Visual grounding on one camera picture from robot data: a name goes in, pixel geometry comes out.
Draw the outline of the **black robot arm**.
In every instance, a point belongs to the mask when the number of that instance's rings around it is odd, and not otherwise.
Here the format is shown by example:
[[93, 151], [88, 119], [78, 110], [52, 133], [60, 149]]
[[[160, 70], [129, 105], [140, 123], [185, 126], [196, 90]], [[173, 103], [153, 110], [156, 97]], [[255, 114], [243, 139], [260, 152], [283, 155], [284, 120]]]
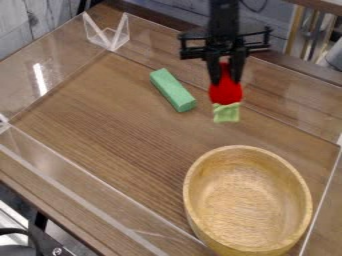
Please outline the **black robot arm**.
[[213, 85], [219, 84], [224, 71], [239, 83], [249, 53], [269, 49], [272, 29], [267, 25], [255, 31], [240, 28], [239, 3], [240, 0], [209, 0], [207, 24], [177, 35], [180, 59], [205, 62]]

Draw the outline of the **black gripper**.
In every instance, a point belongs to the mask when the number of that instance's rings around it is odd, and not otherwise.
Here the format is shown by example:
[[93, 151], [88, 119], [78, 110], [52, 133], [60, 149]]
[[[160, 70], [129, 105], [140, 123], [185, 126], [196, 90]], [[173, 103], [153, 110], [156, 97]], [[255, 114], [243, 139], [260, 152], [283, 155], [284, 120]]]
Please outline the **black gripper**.
[[[208, 34], [205, 27], [196, 27], [180, 32], [177, 35], [177, 40], [180, 41], [180, 59], [205, 59], [211, 83], [216, 85], [221, 75], [219, 53], [221, 56], [228, 56], [232, 53], [229, 58], [229, 73], [232, 81], [239, 83], [247, 52], [265, 51], [269, 49], [271, 32], [272, 29], [269, 26], [257, 26], [255, 29], [245, 28], [235, 40], [228, 40], [215, 39]], [[237, 43], [241, 43], [245, 48], [236, 48]], [[216, 50], [219, 53], [207, 52], [208, 50]]]

